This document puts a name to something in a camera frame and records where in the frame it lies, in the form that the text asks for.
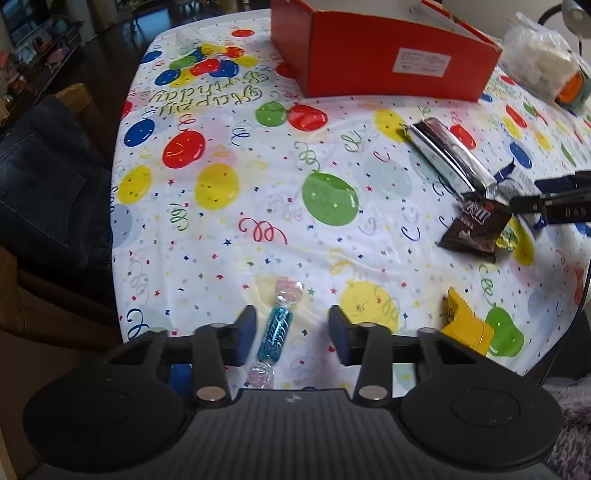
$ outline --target table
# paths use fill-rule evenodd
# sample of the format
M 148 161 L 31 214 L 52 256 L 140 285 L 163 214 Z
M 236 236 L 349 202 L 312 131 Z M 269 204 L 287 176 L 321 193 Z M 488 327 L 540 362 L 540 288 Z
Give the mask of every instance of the table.
M 454 287 L 499 327 L 489 357 L 525 374 L 573 318 L 591 229 L 549 226 L 534 236 L 514 219 L 518 248 L 496 264 L 437 247 L 458 202 L 401 136 L 400 122 L 435 116 L 491 173 L 516 160 L 516 172 L 535 180 L 589 168 L 591 116 L 542 103 L 500 70 L 478 103 L 306 99 L 291 77 L 270 41 L 269 11 L 185 25 L 149 47 L 113 164 L 124 340 L 148 329 L 190 335 L 253 304 L 253 357 L 274 281 L 287 276 L 306 292 L 275 387 L 351 390 L 358 368 L 339 363 L 328 308 L 412 335 L 442 327 Z M 228 370 L 234 393 L 249 367 Z M 394 365 L 394 373 L 394 394 L 404 395 L 412 368 Z

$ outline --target brown m&m's packet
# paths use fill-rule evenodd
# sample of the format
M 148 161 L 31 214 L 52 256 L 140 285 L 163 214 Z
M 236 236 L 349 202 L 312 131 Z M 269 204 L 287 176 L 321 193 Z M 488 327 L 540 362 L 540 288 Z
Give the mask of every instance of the brown m&m's packet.
M 473 252 L 494 262 L 496 240 L 510 218 L 508 206 L 467 193 L 461 214 L 443 235 L 439 246 L 456 252 Z

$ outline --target orange object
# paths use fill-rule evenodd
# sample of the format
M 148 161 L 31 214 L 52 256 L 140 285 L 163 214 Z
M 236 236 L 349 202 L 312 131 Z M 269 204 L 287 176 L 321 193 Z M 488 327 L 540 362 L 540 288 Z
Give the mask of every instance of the orange object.
M 480 320 L 453 288 L 447 292 L 447 311 L 453 315 L 453 320 L 441 332 L 479 354 L 486 355 L 495 335 L 493 327 Z
M 315 10 L 305 0 L 271 0 L 271 39 L 308 97 L 477 101 L 501 54 L 486 35 L 429 0 L 421 12 L 448 27 L 331 11 L 342 8 L 337 0 L 322 4 Z
M 562 91 L 558 94 L 558 100 L 563 103 L 570 103 L 577 96 L 579 90 L 583 87 L 583 75 L 581 72 L 574 74 L 569 82 L 564 86 Z

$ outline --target red box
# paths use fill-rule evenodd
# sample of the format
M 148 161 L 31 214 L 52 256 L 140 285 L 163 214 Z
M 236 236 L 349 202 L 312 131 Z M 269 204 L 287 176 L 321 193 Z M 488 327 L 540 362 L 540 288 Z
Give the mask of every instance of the red box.
M 271 0 L 271 39 L 308 97 L 417 95 L 476 101 L 501 55 L 497 43 L 429 0 L 414 12 L 438 26 L 314 9 L 310 4 L 320 0 L 307 1 Z M 322 6 L 342 9 L 340 0 L 322 0 Z

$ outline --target wrapped candy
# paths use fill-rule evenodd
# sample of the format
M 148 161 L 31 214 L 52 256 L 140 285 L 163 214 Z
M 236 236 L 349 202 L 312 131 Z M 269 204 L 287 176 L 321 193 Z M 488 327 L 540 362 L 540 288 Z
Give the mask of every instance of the wrapped candy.
M 269 314 L 261 346 L 256 361 L 248 374 L 248 382 L 253 388 L 273 388 L 276 363 L 283 350 L 289 331 L 293 312 L 291 309 L 300 301 L 304 284 L 288 278 L 278 278 L 275 283 L 275 307 Z

